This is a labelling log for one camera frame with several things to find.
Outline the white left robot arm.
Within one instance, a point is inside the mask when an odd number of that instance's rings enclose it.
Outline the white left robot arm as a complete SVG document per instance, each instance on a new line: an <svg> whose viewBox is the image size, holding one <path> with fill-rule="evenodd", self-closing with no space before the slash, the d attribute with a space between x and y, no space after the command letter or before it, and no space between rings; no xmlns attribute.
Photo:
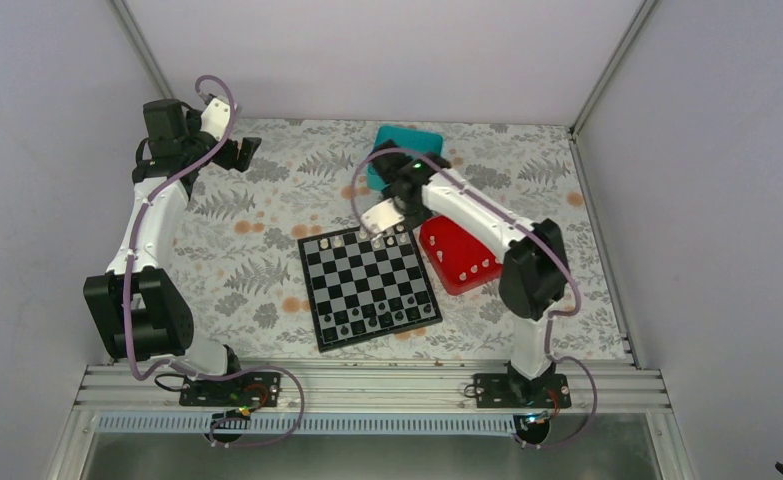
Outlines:
<svg viewBox="0 0 783 480"><path fill-rule="evenodd" d="M258 138L228 139L233 112L216 96L202 110L177 99L144 105L147 136L136 151L134 204L121 247L105 273L87 278L83 286L112 359L126 358L131 342L138 362L163 359L208 375L205 390L222 405L243 396L245 377L236 371L230 348L196 337L191 309L165 268L200 169L213 163L244 172L261 144Z"/></svg>

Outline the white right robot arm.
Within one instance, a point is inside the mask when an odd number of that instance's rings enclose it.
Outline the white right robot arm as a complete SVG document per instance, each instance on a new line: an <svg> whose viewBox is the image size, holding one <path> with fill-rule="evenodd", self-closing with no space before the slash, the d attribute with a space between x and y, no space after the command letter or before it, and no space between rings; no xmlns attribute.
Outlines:
<svg viewBox="0 0 783 480"><path fill-rule="evenodd" d="M579 311L556 307L567 289L579 291L559 225L551 219L535 223L499 205L437 155L386 143L364 162L386 184L383 201L358 217L365 230L378 234L401 223L417 226L438 214L474 237L501 265L499 295L515 316L508 391L519 406L537 404L547 393L544 377L556 362L552 321Z"/></svg>

